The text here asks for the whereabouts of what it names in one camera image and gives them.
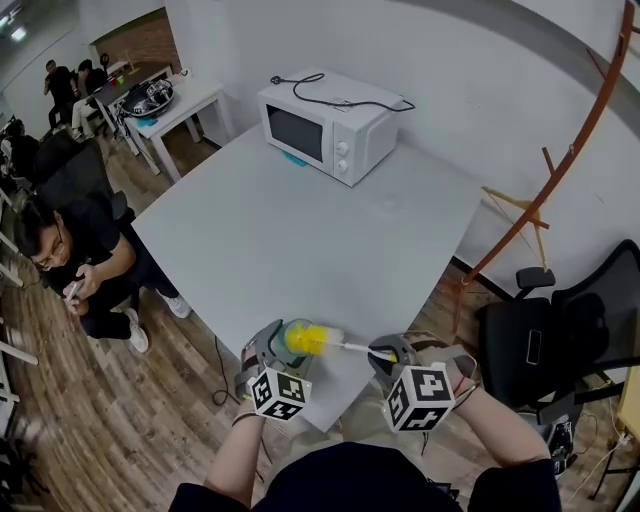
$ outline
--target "white microwave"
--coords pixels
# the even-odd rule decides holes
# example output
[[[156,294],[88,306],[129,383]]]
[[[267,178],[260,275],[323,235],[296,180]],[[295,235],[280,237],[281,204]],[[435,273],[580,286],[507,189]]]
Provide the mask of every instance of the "white microwave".
[[[298,81],[322,73],[324,77],[301,83],[297,93],[305,99],[330,103],[377,102],[402,107],[401,96],[350,78],[308,69],[289,77]],[[382,106],[329,106],[300,99],[294,85],[279,83],[258,93],[267,141],[294,157],[353,187],[396,146],[398,116]]]

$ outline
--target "white sneaker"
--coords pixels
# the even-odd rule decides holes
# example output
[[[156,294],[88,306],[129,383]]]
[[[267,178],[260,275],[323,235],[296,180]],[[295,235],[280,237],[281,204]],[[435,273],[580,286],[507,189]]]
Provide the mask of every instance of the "white sneaker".
[[[140,327],[138,313],[131,308],[127,308],[124,310],[124,314],[129,317],[129,329],[131,330],[129,341],[138,352],[144,354],[149,349],[149,338],[147,338],[147,333],[144,332],[144,329]]]
[[[191,314],[191,306],[182,298],[182,295],[178,295],[175,299],[165,297],[160,292],[158,292],[158,295],[164,299],[171,312],[178,318],[187,318]]]

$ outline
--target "yellow brush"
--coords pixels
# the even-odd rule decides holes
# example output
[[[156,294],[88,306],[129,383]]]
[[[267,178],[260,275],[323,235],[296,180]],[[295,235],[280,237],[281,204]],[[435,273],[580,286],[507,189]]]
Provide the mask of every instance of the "yellow brush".
[[[358,352],[368,352],[374,357],[385,359],[392,363],[398,362],[398,358],[394,353],[387,354],[355,343],[348,343],[344,341],[344,332],[342,330],[322,325],[305,327],[301,322],[298,322],[292,330],[287,331],[285,343],[291,352],[297,354],[317,356],[322,354],[327,345],[333,345],[334,347],[357,350]]]

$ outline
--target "microwave control knob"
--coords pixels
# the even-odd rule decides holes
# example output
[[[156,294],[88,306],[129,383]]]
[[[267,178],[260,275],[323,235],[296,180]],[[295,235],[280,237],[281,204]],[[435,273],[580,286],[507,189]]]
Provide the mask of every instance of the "microwave control knob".
[[[347,156],[350,149],[349,144],[346,142],[338,142],[338,145],[336,146],[336,153],[340,156]]]
[[[348,170],[349,170],[349,164],[347,163],[347,161],[346,160],[340,160],[338,162],[338,171],[340,172],[340,174],[344,174]]]

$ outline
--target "black pants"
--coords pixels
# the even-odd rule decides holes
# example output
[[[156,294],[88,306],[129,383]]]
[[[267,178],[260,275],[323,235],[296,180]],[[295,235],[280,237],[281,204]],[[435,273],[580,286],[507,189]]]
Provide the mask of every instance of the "black pants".
[[[61,122],[71,124],[72,113],[73,102],[66,103],[64,105],[55,105],[49,111],[49,126],[51,126],[51,129],[53,130],[58,125],[58,122],[56,121],[56,114],[60,114]]]
[[[85,332],[96,339],[129,339],[129,317],[124,313],[112,313],[111,310],[132,293],[137,293],[141,286],[154,288],[171,299],[178,296],[178,290],[160,270],[149,252],[146,249],[138,250],[136,263],[129,272],[103,282],[98,291],[89,297],[89,311],[80,318]]]

